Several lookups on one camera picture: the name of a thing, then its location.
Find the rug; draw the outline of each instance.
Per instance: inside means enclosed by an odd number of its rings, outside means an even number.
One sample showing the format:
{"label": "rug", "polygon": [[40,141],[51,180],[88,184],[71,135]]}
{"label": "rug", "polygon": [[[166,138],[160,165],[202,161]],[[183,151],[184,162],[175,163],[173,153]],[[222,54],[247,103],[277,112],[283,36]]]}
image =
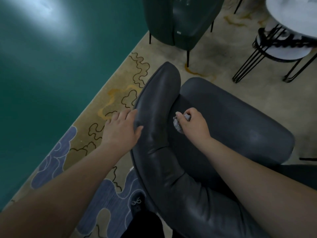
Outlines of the rug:
{"label": "rug", "polygon": [[[295,152],[287,163],[309,163],[300,161],[298,156],[317,154],[316,63],[287,84],[282,77],[293,64],[264,59],[240,83],[234,84],[231,78],[253,52],[257,30],[269,18],[265,0],[244,0],[234,15],[238,1],[225,0],[213,32],[207,30],[190,52],[189,68],[185,51],[153,37],[149,44],[147,33],[6,207],[99,146],[105,121],[124,108],[132,108],[145,83],[165,61],[179,69],[182,84],[193,76],[202,77],[277,120],[296,139]],[[120,237],[132,219],[129,198],[138,190],[142,188],[128,153],[102,182],[71,237]],[[172,235],[165,223],[164,233],[166,237]]]}

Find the forearm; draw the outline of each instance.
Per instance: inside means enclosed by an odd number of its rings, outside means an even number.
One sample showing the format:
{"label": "forearm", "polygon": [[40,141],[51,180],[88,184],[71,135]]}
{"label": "forearm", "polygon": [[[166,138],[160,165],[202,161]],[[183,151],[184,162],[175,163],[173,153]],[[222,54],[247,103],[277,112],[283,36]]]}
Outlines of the forearm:
{"label": "forearm", "polygon": [[0,216],[0,236],[68,237],[120,158],[112,150],[95,149],[67,172],[5,210]]}
{"label": "forearm", "polygon": [[198,148],[271,236],[315,235],[315,190],[241,156],[212,138]]}

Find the green leather chair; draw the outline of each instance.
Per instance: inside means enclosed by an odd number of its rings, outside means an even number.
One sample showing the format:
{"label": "green leather chair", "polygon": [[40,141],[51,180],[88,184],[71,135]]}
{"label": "green leather chair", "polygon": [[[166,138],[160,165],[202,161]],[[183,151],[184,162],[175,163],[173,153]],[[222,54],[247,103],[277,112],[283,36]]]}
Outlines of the green leather chair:
{"label": "green leather chair", "polygon": [[164,44],[192,50],[205,31],[214,24],[224,0],[143,0],[151,36]]}

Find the finger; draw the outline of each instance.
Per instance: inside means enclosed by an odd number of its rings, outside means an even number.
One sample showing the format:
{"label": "finger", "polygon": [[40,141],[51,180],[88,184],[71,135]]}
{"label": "finger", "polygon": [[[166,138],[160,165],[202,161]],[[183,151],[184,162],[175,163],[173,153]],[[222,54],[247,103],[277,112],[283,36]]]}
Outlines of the finger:
{"label": "finger", "polygon": [[176,112],[176,117],[182,127],[187,124],[188,121],[180,112]]}
{"label": "finger", "polygon": [[111,123],[112,121],[116,121],[116,120],[118,119],[118,117],[119,117],[119,113],[118,113],[118,112],[116,112],[115,114],[113,114],[113,116],[111,117],[110,123]]}
{"label": "finger", "polygon": [[118,117],[118,120],[125,120],[128,113],[131,111],[130,108],[126,108],[125,110],[121,111]]}
{"label": "finger", "polygon": [[198,113],[198,110],[195,108],[189,108],[184,112],[184,114],[189,114],[191,116],[195,116],[197,113]]}
{"label": "finger", "polygon": [[137,113],[138,113],[137,109],[132,110],[131,112],[128,113],[128,116],[126,117],[126,119],[133,122],[135,120],[135,116],[137,115]]}
{"label": "finger", "polygon": [[136,131],[135,131],[135,137],[138,140],[141,136],[141,132],[142,132],[143,126],[139,126],[137,127]]}

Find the crumpled cloth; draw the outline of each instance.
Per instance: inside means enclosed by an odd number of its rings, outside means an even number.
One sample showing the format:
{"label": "crumpled cloth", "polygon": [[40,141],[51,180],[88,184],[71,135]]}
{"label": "crumpled cloth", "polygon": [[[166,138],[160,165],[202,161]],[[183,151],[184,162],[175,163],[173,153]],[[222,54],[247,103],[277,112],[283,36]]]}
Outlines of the crumpled cloth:
{"label": "crumpled cloth", "polygon": [[[191,119],[192,116],[189,115],[189,114],[184,114],[184,117],[185,117],[185,119],[186,119],[187,121],[190,121],[190,119]],[[181,134],[184,134],[183,129],[182,129],[182,127],[180,126],[180,124],[179,124],[179,122],[178,122],[176,116],[173,117],[173,124],[174,124],[174,127],[176,128],[176,130],[177,130],[178,132],[180,132]]]}

